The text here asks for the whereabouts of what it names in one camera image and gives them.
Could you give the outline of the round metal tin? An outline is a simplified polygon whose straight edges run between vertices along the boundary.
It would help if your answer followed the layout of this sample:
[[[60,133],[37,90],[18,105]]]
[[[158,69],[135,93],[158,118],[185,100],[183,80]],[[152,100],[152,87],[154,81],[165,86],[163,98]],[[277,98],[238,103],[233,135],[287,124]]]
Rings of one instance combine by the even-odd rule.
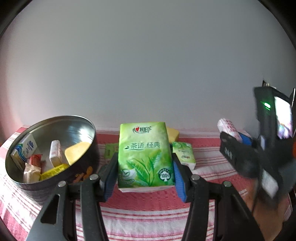
[[[45,203],[60,181],[79,183],[98,172],[95,125],[85,117],[64,115],[40,121],[11,144],[6,172],[29,199]]]

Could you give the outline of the red white striped cloth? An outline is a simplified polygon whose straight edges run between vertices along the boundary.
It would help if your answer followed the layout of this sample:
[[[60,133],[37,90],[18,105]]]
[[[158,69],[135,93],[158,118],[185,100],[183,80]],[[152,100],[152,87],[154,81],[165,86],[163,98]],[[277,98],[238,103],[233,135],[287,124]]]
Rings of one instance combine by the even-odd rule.
[[[1,146],[1,218],[17,240],[27,238],[41,210],[13,183],[5,169],[8,149],[24,130],[19,128]],[[241,196],[248,194],[250,181],[240,177],[219,151],[218,131],[182,131],[179,139],[193,146],[194,173],[214,183],[228,180]],[[189,204],[180,200],[175,188],[151,193],[114,189],[112,197],[100,206],[110,240],[180,240],[189,212]]]

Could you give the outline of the white blue striped packet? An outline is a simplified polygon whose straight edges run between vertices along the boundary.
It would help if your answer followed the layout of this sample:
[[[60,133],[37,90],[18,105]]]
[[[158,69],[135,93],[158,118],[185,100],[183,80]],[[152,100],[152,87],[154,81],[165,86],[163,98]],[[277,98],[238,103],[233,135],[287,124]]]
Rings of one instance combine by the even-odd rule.
[[[33,155],[37,147],[34,136],[29,133],[15,146],[15,150],[20,159],[26,162],[27,159]]]

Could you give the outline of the red snack packet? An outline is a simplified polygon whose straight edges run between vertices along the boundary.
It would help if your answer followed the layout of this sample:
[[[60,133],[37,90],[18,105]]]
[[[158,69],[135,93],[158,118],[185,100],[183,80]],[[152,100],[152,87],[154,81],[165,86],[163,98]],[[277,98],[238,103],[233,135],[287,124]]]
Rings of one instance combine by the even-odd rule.
[[[42,154],[33,154],[32,156],[29,157],[28,163],[30,165],[33,165],[35,167],[41,168],[41,159],[42,159]]]

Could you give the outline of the yellow sponge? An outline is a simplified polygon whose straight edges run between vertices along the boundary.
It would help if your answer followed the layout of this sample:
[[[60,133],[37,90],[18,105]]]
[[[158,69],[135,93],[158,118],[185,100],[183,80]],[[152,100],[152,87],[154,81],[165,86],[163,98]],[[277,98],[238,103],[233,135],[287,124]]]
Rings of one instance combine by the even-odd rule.
[[[174,128],[166,128],[166,132],[168,134],[169,143],[177,142],[179,139],[180,132]]]
[[[69,165],[73,165],[90,147],[88,142],[79,142],[68,147],[64,154]]]

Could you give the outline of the beige snack packet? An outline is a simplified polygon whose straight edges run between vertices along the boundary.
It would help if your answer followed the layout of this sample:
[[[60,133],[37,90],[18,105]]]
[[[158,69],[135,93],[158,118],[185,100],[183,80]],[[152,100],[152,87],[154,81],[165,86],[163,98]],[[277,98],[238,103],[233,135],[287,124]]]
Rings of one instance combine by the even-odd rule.
[[[41,168],[25,163],[23,172],[23,182],[26,184],[39,182],[41,178]]]

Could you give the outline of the large green tissue pack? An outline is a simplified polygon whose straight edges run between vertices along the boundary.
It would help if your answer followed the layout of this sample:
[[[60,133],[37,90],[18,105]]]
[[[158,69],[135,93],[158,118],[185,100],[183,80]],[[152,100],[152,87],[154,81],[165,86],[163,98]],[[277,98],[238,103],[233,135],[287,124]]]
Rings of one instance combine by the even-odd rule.
[[[174,167],[166,124],[122,123],[118,146],[119,190],[154,192],[174,186]]]

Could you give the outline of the white pink small packet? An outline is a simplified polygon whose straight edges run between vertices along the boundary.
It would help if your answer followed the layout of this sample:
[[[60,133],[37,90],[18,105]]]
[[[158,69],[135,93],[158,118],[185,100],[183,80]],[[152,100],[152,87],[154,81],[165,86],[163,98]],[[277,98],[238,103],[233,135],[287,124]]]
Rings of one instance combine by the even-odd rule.
[[[51,142],[49,160],[51,161],[53,167],[62,164],[62,149],[59,140],[53,140]]]

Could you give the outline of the small green tissue pack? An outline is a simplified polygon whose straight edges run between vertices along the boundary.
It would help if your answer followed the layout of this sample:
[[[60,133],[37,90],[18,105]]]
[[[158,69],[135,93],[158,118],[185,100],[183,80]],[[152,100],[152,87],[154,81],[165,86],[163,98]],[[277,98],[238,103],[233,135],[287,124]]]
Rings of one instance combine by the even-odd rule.
[[[196,160],[194,157],[193,147],[185,142],[172,142],[172,150],[175,153],[182,165],[188,166],[190,170],[194,170]]]

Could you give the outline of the yellow snack packet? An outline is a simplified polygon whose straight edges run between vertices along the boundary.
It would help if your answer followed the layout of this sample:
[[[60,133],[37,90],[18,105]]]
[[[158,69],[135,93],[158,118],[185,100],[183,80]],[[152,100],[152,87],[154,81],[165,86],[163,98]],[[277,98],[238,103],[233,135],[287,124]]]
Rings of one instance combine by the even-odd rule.
[[[68,167],[69,167],[69,165],[65,164],[65,163],[63,163],[59,166],[56,166],[56,167],[42,173],[41,177],[40,177],[40,181],[54,177],[54,176],[58,175],[59,173],[63,172],[64,170],[66,170]]]

